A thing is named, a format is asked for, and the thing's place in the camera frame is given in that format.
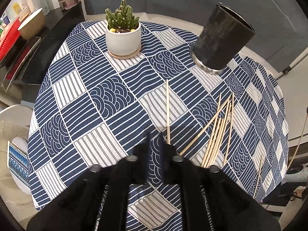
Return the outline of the blue white patterned tablecloth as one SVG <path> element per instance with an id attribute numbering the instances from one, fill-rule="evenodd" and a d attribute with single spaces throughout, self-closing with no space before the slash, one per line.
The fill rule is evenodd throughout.
<path id="1" fill-rule="evenodd" d="M 229 119 L 215 164 L 255 200 L 283 180 L 288 163 L 284 98 L 273 75 L 237 54 L 222 74 L 200 70 L 189 54 L 195 34 L 164 24 L 141 24 L 141 51 L 130 59 L 108 54 L 106 21 L 77 24 L 57 51 L 32 113 L 29 184 L 42 210 L 93 164 L 103 167 L 132 154 L 151 136 L 150 180 L 131 186 L 128 230 L 181 230 L 178 186 L 158 175 L 156 147 L 166 132 L 169 80 L 171 143 L 181 152 L 231 95 Z M 184 153 L 202 163 L 212 124 Z"/>

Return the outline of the wooden pot coaster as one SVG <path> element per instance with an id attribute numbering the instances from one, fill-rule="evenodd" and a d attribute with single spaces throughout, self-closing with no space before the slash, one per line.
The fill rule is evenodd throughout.
<path id="1" fill-rule="evenodd" d="M 138 49 L 134 53 L 131 53 L 130 55 L 123 55 L 123 56 L 122 55 L 115 55 L 115 54 L 111 53 L 110 51 L 108 51 L 108 54 L 111 57 L 114 57 L 116 59 L 129 59 L 129 58 L 132 58 L 132 57 L 138 55 L 140 50 L 141 50 L 141 44 L 139 45 Z"/>

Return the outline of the wooden chopstick at table edge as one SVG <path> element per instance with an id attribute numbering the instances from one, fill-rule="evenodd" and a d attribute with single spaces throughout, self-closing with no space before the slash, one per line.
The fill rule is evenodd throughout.
<path id="1" fill-rule="evenodd" d="M 263 163 L 263 155 L 261 155 L 260 161 L 259 161 L 259 168 L 258 168 L 258 174 L 257 174 L 257 181 L 256 181 L 256 186 L 255 186 L 255 189 L 254 189 L 254 193 L 253 193 L 253 199 L 255 198 L 256 193 L 257 193 L 258 184 L 259 184 L 260 175 L 261 175 L 261 170 L 262 170 L 262 163 Z"/>

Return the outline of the wooden stick off table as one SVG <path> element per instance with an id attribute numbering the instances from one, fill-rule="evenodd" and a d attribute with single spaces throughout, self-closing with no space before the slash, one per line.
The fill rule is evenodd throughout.
<path id="1" fill-rule="evenodd" d="M 306 115 L 306 118 L 305 118 L 305 122 L 304 122 L 303 129 L 302 129 L 302 132 L 301 132 L 301 135 L 300 135 L 300 138 L 299 138 L 298 145 L 297 145 L 297 147 L 296 147 L 296 149 L 295 149 L 295 152 L 294 152 L 294 154 L 293 154 L 293 156 L 292 156 L 290 162 L 288 163 L 287 170 L 291 167 L 292 162 L 293 162 L 293 160 L 295 159 L 295 156 L 296 156 L 297 153 L 298 153 L 298 149 L 299 149 L 299 146 L 300 146 L 300 144 L 301 144 L 302 137 L 303 137 L 303 135 L 304 135 L 304 130 L 305 130 L 306 123 L 307 123 L 307 115 Z"/>

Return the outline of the beige bowl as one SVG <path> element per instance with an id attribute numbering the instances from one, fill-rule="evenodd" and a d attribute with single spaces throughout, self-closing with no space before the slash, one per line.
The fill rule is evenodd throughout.
<path id="1" fill-rule="evenodd" d="M 43 9 L 39 8 L 21 23 L 18 32 L 23 39 L 28 41 L 42 30 L 44 24 L 45 15 L 43 14 Z"/>

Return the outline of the long diagonal wooden chopstick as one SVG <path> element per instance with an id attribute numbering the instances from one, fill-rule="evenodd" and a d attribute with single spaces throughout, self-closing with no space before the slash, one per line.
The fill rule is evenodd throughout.
<path id="1" fill-rule="evenodd" d="M 222 103 L 222 105 L 217 109 L 215 115 L 213 115 L 212 119 L 205 125 L 205 127 L 191 140 L 191 142 L 179 153 L 179 155 L 183 155 L 193 144 L 194 142 L 206 131 L 206 129 L 211 125 L 213 121 L 218 117 L 219 113 L 223 110 L 223 108 L 229 103 L 231 95 Z"/>

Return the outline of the black side cabinet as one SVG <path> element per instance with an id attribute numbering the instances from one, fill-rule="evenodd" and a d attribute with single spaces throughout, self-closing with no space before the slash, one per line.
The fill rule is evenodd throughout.
<path id="1" fill-rule="evenodd" d="M 33 103 L 48 67 L 73 28 L 84 21 L 81 2 L 69 10 L 52 10 L 31 40 L 19 37 L 1 60 L 1 102 Z"/>

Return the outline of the black cylindrical utensil holder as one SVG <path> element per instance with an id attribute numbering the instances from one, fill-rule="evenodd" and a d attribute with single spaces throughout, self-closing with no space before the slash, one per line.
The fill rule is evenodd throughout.
<path id="1" fill-rule="evenodd" d="M 189 53 L 202 71 L 222 74 L 254 35 L 255 29 L 241 15 L 218 3 Z"/>

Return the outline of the white round stool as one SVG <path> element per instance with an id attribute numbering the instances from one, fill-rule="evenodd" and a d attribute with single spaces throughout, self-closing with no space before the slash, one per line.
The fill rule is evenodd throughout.
<path id="1" fill-rule="evenodd" d="M 25 227 L 36 214 L 31 196 L 28 134 L 32 108 L 24 105 L 1 110 L 1 200 Z"/>

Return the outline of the red ribbed container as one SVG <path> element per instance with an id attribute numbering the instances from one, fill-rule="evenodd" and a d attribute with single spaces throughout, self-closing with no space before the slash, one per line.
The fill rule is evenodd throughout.
<path id="1" fill-rule="evenodd" d="M 4 56 L 8 53 L 10 48 L 14 45 L 17 39 L 20 37 L 20 33 L 18 28 L 21 23 L 19 18 L 14 19 L 11 23 L 9 23 L 4 29 L 1 35 L 1 51 L 0 51 L 0 59 L 3 59 Z"/>

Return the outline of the green cactus plant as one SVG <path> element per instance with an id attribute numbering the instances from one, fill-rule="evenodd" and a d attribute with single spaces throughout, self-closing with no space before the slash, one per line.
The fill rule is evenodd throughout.
<path id="1" fill-rule="evenodd" d="M 139 27 L 139 17 L 133 15 L 133 9 L 121 0 L 119 8 L 112 12 L 109 8 L 105 10 L 108 30 L 113 33 L 128 33 Z"/>

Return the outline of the white cactus pot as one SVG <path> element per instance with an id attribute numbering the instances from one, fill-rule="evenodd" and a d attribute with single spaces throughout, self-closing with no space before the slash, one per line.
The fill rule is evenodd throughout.
<path id="1" fill-rule="evenodd" d="M 141 23 L 134 31 L 115 33 L 106 30 L 106 46 L 108 51 L 117 56 L 128 56 L 141 49 Z"/>

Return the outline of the wooden chopstick in pile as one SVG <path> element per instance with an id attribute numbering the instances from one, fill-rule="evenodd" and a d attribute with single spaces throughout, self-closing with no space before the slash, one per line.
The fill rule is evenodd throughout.
<path id="1" fill-rule="evenodd" d="M 211 162 L 211 164 L 210 164 L 209 166 L 211 166 L 211 165 L 215 162 L 215 159 L 216 159 L 216 157 L 217 157 L 217 154 L 218 154 L 218 151 L 219 151 L 219 148 L 220 148 L 220 145 L 221 145 L 221 139 L 222 139 L 223 134 L 224 134 L 224 132 L 225 132 L 225 126 L 226 126 L 226 123 L 227 123 L 227 121 L 228 121 L 228 117 L 229 117 L 229 113 L 230 113 L 230 103 L 231 103 L 231 100 L 229 100 L 229 103 L 228 103 L 227 106 L 226 106 L 226 112 L 225 112 L 225 114 L 224 114 L 224 126 L 223 126 L 223 130 L 222 130 L 222 132 L 221 132 L 220 140 L 219 140 L 218 146 L 217 146 L 217 148 L 216 148 L 216 153 L 215 153 L 215 155 L 214 155 L 214 157 L 213 157 L 213 159 L 212 159 L 212 162 Z"/>
<path id="2" fill-rule="evenodd" d="M 220 140 L 220 136 L 221 136 L 221 132 L 223 130 L 223 126 L 224 126 L 224 118 L 218 119 L 216 131 L 215 131 L 215 134 L 213 136 L 212 143 L 211 143 L 211 150 L 209 152 L 208 158 L 207 158 L 206 163 L 205 163 L 205 168 L 207 168 L 211 164 L 212 159 L 213 159 L 213 157 L 216 153 L 216 148 L 217 148 L 219 140 Z"/>
<path id="3" fill-rule="evenodd" d="M 212 140 L 213 140 L 213 136 L 215 134 L 215 131 L 216 131 L 216 124 L 217 124 L 217 116 L 214 116 L 213 117 L 213 128 L 212 128 L 212 131 L 211 131 L 211 135 L 210 135 L 210 138 L 209 138 L 209 141 L 208 141 L 208 144 L 207 144 L 207 149 L 205 151 L 205 154 L 204 154 L 204 157 L 203 157 L 203 160 L 202 160 L 202 163 L 201 163 L 201 167 L 205 167 L 205 163 L 206 163 L 206 160 L 208 158 L 208 155 L 209 155 L 209 152 L 211 150 L 211 143 L 212 143 Z"/>

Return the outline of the blue patterned box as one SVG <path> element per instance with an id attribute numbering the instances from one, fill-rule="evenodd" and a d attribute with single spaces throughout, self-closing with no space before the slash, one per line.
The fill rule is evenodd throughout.
<path id="1" fill-rule="evenodd" d="M 29 188 L 28 155 L 14 143 L 8 141 L 7 166 L 10 172 L 17 177 L 23 186 Z"/>

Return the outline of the grey sofa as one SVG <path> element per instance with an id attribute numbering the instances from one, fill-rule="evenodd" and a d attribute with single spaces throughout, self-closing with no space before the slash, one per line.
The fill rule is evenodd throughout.
<path id="1" fill-rule="evenodd" d="M 84 0 L 88 15 L 115 10 L 122 0 Z M 159 14 L 203 26 L 218 3 L 255 29 L 247 47 L 281 72 L 307 48 L 307 9 L 302 0 L 126 0 L 136 13 Z"/>

